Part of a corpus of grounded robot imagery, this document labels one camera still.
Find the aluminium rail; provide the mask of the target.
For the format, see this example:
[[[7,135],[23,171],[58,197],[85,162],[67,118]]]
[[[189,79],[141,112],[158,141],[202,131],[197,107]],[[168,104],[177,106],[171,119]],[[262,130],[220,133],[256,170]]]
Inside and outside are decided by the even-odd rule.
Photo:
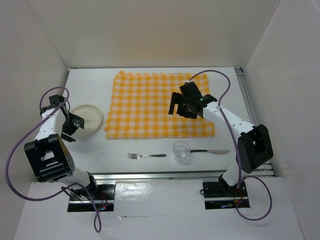
[[[240,135],[240,159],[243,170],[252,173],[273,158],[274,153],[266,126],[258,123],[256,111],[245,82],[244,70],[236,68],[235,74],[241,89],[250,122],[254,125],[249,133]]]
[[[129,173],[93,173],[96,181],[118,180],[173,180],[173,179],[203,179],[218,178],[223,171],[199,170],[199,171],[167,171],[167,172],[129,172]]]

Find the aluminium front rail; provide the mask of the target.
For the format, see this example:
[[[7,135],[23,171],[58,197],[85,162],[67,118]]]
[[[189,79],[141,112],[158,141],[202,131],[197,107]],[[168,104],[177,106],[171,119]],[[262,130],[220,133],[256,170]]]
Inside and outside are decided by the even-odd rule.
[[[167,172],[129,172],[129,173],[93,173],[96,181],[118,180],[173,180],[173,179],[203,179],[218,178],[223,171],[199,170],[199,171],[167,171]]]

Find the aluminium right side rail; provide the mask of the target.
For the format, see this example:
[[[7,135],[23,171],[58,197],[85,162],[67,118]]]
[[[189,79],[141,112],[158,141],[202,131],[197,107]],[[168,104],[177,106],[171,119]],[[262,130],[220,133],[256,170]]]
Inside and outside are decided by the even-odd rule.
[[[274,153],[266,126],[258,123],[256,111],[245,82],[244,70],[236,68],[235,74],[241,89],[250,122],[254,125],[249,133],[240,135],[240,159],[243,170],[252,173],[273,158]]]

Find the yellow white checkered cloth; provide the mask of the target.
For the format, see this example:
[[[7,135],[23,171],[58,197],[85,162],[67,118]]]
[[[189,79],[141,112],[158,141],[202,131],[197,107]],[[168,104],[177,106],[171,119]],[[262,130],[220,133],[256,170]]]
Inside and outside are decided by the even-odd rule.
[[[108,140],[206,138],[215,136],[212,122],[169,115],[171,96],[192,73],[119,71],[112,85],[105,132]]]

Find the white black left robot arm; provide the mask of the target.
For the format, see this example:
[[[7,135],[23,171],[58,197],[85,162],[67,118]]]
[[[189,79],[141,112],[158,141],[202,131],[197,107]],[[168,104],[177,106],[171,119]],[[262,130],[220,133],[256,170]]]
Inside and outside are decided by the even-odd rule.
[[[85,128],[85,120],[70,113],[65,107],[43,107],[40,116],[45,121],[35,139],[24,145],[36,179],[41,183],[63,183],[75,187],[73,194],[92,200],[97,197],[99,187],[94,177],[76,167],[75,161],[64,141],[76,140],[71,137],[79,128]]]

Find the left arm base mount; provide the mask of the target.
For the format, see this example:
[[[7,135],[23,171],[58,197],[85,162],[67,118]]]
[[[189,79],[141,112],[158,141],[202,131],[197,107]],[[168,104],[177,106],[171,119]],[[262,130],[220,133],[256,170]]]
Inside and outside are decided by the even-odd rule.
[[[115,183],[98,184],[96,188],[87,187],[99,212],[113,212]],[[69,196],[67,211],[69,213],[94,212],[94,206],[88,194],[82,189],[67,190]]]

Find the silver table knife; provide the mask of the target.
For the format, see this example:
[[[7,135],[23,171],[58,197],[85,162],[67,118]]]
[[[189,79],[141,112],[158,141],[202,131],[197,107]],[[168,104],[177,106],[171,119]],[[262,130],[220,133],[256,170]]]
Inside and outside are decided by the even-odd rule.
[[[211,153],[215,155],[225,155],[228,154],[229,150],[206,150],[206,149],[191,149],[191,153]]]

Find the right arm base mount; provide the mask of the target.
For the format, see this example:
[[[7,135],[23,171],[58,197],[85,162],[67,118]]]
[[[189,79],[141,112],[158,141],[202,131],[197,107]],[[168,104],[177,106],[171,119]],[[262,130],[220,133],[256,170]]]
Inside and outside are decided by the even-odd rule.
[[[250,208],[250,202],[246,184],[243,182],[240,188],[236,186],[225,188],[217,177],[206,177],[202,179],[202,187],[199,194],[203,196],[205,210],[228,210],[239,208]]]

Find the cream round plate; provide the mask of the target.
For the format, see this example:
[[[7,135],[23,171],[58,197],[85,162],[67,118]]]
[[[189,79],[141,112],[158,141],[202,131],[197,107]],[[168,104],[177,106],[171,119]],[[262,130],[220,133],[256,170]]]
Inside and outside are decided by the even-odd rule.
[[[84,119],[84,129],[75,131],[74,136],[82,137],[93,134],[101,125],[103,113],[90,104],[80,105],[71,110],[71,113]]]

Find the clear plastic cup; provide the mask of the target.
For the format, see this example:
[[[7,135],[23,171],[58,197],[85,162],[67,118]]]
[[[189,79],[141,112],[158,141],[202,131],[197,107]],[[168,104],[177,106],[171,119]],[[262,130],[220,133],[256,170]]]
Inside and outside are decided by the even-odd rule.
[[[172,146],[172,152],[173,152],[173,158],[176,162],[180,164],[186,164],[189,159],[189,155],[191,153],[191,148],[187,142],[177,141]]]

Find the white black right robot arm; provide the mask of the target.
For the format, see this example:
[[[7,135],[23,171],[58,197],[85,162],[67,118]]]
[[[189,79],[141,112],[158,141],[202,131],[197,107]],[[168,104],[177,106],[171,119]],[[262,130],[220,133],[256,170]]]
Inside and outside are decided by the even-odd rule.
[[[223,196],[230,196],[244,177],[273,158],[267,127],[244,121],[210,94],[198,95],[195,100],[190,100],[181,93],[173,92],[168,111],[170,115],[174,114],[175,105],[179,116],[187,119],[199,116],[230,133],[235,148],[235,163],[218,178],[218,190]]]

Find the silver fork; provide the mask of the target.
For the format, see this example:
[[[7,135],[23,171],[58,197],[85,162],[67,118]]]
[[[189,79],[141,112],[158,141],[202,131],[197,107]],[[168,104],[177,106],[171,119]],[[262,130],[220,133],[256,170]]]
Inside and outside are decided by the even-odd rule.
[[[163,158],[166,157],[166,154],[145,154],[145,155],[141,155],[138,153],[128,153],[127,157],[129,159],[140,159],[140,158]]]

